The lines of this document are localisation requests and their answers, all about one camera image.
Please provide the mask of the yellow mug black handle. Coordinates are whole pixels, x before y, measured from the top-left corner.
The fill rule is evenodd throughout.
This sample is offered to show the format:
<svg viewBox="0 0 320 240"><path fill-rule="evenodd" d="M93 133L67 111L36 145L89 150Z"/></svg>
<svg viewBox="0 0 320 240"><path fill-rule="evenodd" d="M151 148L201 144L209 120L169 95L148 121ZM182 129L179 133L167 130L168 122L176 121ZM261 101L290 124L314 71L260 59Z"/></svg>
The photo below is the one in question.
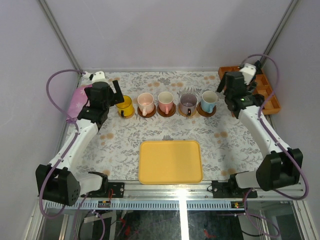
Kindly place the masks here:
<svg viewBox="0 0 320 240"><path fill-rule="evenodd" d="M135 111L135 109L133 107L132 99L127 95L124 95L123 97L124 97L124 102L116 104L117 112L120 113L121 115L128 116L133 111Z"/></svg>

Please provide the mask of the woven rattan coaster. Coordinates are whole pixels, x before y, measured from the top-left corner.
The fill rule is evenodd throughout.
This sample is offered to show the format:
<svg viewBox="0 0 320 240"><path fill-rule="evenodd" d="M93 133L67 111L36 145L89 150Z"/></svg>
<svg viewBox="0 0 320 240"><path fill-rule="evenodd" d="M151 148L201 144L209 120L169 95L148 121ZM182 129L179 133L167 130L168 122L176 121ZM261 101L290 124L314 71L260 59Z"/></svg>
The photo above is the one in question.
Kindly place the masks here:
<svg viewBox="0 0 320 240"><path fill-rule="evenodd" d="M180 104L180 103L178 104L178 112L179 112L179 114L180 114L181 116L183 116L183 117L191 118L191 117L193 117L193 116L196 114L196 112L197 112L197 109L196 109L196 108L195 108L195 109L190 109L190 108L188 108L187 110L188 110L188 112L187 112L187 114L185 114L185 113L182 111L182 109L181 109L181 104Z"/></svg>
<svg viewBox="0 0 320 240"><path fill-rule="evenodd" d="M133 111L130 115L128 115L128 116L125 116L125 115L123 115L123 114L120 114L119 112L118 112L118 115L119 115L119 117L120 118L122 118L122 119L130 119L131 117L133 117L134 115L135 115L135 111Z"/></svg>

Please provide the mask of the light blue mug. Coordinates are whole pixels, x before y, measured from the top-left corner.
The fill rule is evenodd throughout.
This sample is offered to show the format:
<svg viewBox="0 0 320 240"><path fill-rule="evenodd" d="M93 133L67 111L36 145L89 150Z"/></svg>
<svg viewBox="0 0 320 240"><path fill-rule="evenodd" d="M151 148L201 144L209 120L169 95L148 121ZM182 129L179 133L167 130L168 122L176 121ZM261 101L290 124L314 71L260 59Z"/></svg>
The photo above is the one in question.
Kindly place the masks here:
<svg viewBox="0 0 320 240"><path fill-rule="evenodd" d="M218 101L218 96L214 91L207 90L201 96L200 106L202 110L211 114Z"/></svg>

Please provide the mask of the light pink mug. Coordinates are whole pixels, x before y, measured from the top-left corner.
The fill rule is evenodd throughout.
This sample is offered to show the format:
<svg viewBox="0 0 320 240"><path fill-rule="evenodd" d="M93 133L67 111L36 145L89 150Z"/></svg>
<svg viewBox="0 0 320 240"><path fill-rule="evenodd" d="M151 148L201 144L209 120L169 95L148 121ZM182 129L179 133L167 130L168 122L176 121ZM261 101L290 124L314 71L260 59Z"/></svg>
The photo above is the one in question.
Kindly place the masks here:
<svg viewBox="0 0 320 240"><path fill-rule="evenodd" d="M154 97L150 93L142 93L137 98L138 108L145 117L154 110Z"/></svg>

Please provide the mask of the brown wooden coaster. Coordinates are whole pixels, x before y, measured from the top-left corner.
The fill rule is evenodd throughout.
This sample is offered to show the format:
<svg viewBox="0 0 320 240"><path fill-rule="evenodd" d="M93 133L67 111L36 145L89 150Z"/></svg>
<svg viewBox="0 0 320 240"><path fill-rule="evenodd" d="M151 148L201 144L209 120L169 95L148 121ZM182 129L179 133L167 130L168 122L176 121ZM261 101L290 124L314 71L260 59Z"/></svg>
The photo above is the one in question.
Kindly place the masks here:
<svg viewBox="0 0 320 240"><path fill-rule="evenodd" d="M172 117L175 113L176 113L177 107L175 104L172 105L172 108L169 110L168 114L165 114L165 112L163 112L159 105L157 106L157 112L160 116L165 117L165 118L169 118Z"/></svg>
<svg viewBox="0 0 320 240"><path fill-rule="evenodd" d="M145 116L143 115L143 112L140 110L139 107L137 107L137 112L139 114L139 116L141 116L142 118L151 118L152 116L154 116L157 112L157 107L154 104L153 105L153 110L150 113L147 113Z"/></svg>
<svg viewBox="0 0 320 240"><path fill-rule="evenodd" d="M197 109L197 112L198 112L201 116L206 117L206 118L212 117L212 116L216 113L216 111L217 111L217 107L216 107L216 106L213 108L213 110L212 110L211 113L208 113L208 112L203 111L200 102L197 104L196 109Z"/></svg>

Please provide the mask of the purple mug black handle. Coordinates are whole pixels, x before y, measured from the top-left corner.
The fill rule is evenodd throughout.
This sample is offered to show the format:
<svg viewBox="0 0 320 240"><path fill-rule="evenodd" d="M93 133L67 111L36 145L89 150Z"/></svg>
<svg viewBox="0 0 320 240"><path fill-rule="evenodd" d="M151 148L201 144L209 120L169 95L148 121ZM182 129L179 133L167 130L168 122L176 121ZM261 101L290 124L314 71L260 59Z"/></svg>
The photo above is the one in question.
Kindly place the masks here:
<svg viewBox="0 0 320 240"><path fill-rule="evenodd" d="M191 93L185 93L180 98L180 106L183 113L187 114L188 109L197 108L197 98Z"/></svg>

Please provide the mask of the white mug pink handle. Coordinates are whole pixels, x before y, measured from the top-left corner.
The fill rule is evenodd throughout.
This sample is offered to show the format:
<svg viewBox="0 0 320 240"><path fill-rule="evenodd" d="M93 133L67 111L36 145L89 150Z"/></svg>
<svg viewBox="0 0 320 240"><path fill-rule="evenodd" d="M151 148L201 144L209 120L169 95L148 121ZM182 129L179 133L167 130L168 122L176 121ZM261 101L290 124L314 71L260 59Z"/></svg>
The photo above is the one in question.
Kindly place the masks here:
<svg viewBox="0 0 320 240"><path fill-rule="evenodd" d="M169 114L170 110L173 107L174 97L168 91L163 91L158 95L158 106L159 109L164 112L166 115Z"/></svg>

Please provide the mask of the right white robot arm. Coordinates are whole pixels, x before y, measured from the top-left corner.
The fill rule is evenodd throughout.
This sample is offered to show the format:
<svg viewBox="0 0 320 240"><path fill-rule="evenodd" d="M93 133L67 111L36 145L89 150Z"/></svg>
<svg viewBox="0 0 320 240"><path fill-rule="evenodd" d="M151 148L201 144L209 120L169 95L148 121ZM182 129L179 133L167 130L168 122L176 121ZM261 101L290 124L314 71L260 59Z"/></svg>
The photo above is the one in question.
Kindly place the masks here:
<svg viewBox="0 0 320 240"><path fill-rule="evenodd" d="M229 194L237 198L249 188L271 191L297 184L303 154L288 146L271 128L261 109L264 97L249 91L243 72L225 72L217 92L223 92L227 108L250 132L263 157L257 170L230 175Z"/></svg>

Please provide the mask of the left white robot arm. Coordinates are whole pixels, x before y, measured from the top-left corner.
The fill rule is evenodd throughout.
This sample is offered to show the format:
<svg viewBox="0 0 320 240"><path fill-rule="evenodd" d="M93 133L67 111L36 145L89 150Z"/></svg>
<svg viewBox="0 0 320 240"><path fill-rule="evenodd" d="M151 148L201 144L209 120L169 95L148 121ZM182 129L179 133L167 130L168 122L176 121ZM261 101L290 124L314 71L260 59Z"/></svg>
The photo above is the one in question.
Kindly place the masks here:
<svg viewBox="0 0 320 240"><path fill-rule="evenodd" d="M85 194L101 198L108 195L106 174L90 171L85 177L76 178L75 170L84 150L107 120L110 107L124 102L118 81L112 83L110 86L97 81L84 88L87 100L80 105L74 135L47 165L40 164L35 171L41 199L72 206Z"/></svg>

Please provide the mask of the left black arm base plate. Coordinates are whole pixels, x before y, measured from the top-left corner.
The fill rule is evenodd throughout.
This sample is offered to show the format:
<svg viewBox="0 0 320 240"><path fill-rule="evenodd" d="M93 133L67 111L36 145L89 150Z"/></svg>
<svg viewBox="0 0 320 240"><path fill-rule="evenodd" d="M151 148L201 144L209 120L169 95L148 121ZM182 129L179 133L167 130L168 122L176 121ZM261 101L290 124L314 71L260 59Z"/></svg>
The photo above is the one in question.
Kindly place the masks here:
<svg viewBox="0 0 320 240"><path fill-rule="evenodd" d="M108 182L102 185L100 189L88 193L88 198L123 198L125 193L124 182Z"/></svg>

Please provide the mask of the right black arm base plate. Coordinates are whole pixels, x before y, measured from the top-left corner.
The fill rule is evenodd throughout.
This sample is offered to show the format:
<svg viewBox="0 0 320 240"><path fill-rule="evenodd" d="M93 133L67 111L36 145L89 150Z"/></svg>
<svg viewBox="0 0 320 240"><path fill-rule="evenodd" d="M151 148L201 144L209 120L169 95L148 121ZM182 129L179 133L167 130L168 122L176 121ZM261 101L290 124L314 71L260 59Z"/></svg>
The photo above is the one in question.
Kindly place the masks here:
<svg viewBox="0 0 320 240"><path fill-rule="evenodd" d="M215 199L244 198L250 188L240 188L233 180L212 180L212 194Z"/></svg>

